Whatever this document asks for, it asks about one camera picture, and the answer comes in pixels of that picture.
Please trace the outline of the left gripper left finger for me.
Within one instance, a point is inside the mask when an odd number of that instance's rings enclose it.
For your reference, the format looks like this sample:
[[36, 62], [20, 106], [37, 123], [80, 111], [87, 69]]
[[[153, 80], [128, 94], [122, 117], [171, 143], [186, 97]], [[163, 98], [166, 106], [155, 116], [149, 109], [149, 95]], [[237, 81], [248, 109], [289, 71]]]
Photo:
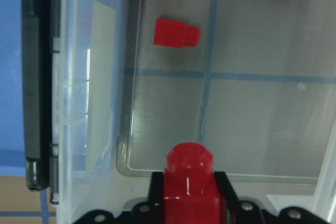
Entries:
[[147, 205], [150, 208], [161, 207], [163, 204], [163, 172], [153, 172], [150, 179]]

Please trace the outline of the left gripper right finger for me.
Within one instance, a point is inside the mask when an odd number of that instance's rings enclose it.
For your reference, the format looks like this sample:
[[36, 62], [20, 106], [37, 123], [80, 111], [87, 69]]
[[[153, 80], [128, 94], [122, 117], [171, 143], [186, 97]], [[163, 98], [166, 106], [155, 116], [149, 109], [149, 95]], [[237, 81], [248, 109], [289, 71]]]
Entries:
[[214, 177], [218, 191], [226, 208], [234, 210], [239, 203], [239, 199], [226, 173], [214, 172]]

